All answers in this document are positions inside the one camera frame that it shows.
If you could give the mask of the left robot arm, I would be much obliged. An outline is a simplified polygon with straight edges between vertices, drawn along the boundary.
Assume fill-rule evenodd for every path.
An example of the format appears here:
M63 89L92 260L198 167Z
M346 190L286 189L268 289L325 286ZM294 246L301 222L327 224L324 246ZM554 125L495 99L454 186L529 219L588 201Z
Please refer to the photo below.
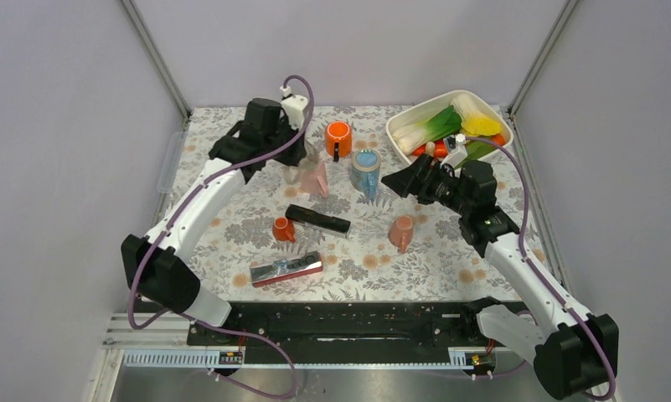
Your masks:
M243 119L215 142L202 171L173 209L144 236L130 234L123 240L131 295L207 323L208 334L218 343L236 340L240 323L230 315L230 304L204 287L188 262L215 215L267 161L296 166L305 157L311 117L312 104L302 95L251 100Z

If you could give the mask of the small orange cup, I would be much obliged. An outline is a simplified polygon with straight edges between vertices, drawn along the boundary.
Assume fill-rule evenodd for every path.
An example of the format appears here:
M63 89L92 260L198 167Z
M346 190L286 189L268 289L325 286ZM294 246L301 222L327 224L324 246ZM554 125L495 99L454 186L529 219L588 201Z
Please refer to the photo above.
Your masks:
M274 239L277 241L287 241L291 243L296 241L294 224L287 217L278 217L274 219L271 232Z

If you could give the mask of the salmon pink printed mug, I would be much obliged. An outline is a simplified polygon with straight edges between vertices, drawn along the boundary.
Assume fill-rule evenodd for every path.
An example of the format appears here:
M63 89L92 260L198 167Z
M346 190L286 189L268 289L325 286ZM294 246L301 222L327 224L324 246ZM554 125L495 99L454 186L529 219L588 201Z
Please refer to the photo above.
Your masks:
M401 215L395 218L388 233L389 242L404 254L414 233L415 221L409 215Z

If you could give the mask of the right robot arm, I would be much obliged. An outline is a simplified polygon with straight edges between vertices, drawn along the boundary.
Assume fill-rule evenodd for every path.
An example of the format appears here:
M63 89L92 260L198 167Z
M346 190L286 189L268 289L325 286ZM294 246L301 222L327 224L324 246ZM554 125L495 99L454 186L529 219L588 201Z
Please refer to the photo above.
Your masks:
M543 389L562 400L601 384L608 400L617 387L619 330L607 315L594 315L546 270L526 245L524 229L497 205L497 181L491 165L468 161L454 175L422 154L409 167L382 177L382 184L420 204L439 203L459 214L464 240L503 274L522 298L534 322L494 301L479 301L460 323L462 337L480 345L501 342L530 363Z

